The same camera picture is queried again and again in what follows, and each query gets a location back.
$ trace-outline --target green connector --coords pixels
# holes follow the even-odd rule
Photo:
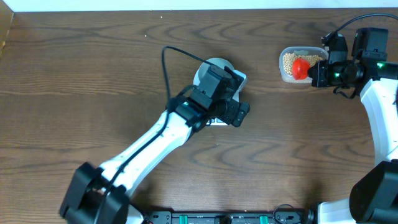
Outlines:
[[[188,215],[180,215],[180,224],[188,224]]]
[[[260,216],[260,224],[268,224],[268,216]]]

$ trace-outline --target wooden table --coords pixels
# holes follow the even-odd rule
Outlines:
[[[0,61],[0,222],[64,223],[58,209],[74,170],[119,154],[165,106],[160,51],[174,45],[222,57],[248,76],[251,105],[240,128],[210,127],[168,155],[133,202],[174,210],[272,210],[349,195],[373,167],[369,121],[359,98],[285,83],[279,54],[321,46],[354,16],[396,9],[17,13]],[[342,33],[349,49],[360,27]],[[173,95],[200,63],[167,52]]]

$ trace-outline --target plastic container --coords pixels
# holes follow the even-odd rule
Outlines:
[[[317,55],[323,59],[327,59],[329,57],[328,52],[325,49],[320,47],[288,47],[280,53],[279,56],[279,70],[280,75],[282,76],[283,81],[288,83],[311,83],[312,78],[307,77],[303,80],[295,80],[292,75],[289,75],[285,72],[284,69],[284,55],[286,53],[294,53],[295,55]]]

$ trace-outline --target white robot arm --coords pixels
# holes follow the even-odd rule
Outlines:
[[[398,80],[369,80],[360,96],[369,116],[374,141],[375,166],[382,161],[398,159]],[[349,209],[349,198],[323,202],[318,206],[319,224],[355,224]]]
[[[351,99],[355,95],[361,97],[374,141],[375,168],[353,187],[349,198],[319,204],[317,223],[397,223],[394,198],[398,195],[398,64],[386,62],[388,30],[358,29],[352,60],[347,60],[345,38],[335,34],[323,39],[329,48],[329,59],[308,73],[316,87],[355,87],[351,97],[339,93]]]
[[[76,170],[60,208],[61,217],[73,224],[141,224],[144,217],[129,203],[137,186],[209,119],[239,127],[250,107],[233,96],[245,83],[245,74],[211,64],[200,83],[172,98],[158,122],[124,152],[97,169],[84,163]]]

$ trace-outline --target red object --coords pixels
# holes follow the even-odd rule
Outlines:
[[[295,80],[303,80],[308,77],[308,69],[310,69],[310,62],[305,59],[298,58],[293,62],[293,78]]]

